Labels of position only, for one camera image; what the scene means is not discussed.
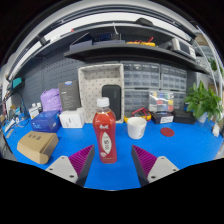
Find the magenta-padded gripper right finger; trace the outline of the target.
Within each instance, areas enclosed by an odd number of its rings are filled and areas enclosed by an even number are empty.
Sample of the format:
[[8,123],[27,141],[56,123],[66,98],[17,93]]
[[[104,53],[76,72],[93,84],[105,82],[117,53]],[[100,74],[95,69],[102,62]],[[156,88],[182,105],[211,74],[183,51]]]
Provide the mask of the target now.
[[178,171],[178,168],[165,156],[156,157],[136,145],[132,146],[131,155],[141,186]]

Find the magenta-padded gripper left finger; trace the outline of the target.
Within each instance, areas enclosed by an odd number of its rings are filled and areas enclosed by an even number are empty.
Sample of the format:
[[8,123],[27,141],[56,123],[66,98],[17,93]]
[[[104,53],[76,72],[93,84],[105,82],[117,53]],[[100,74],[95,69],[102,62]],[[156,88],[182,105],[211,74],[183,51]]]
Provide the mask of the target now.
[[87,146],[69,157],[60,156],[47,168],[47,171],[74,184],[84,186],[94,155],[95,147]]

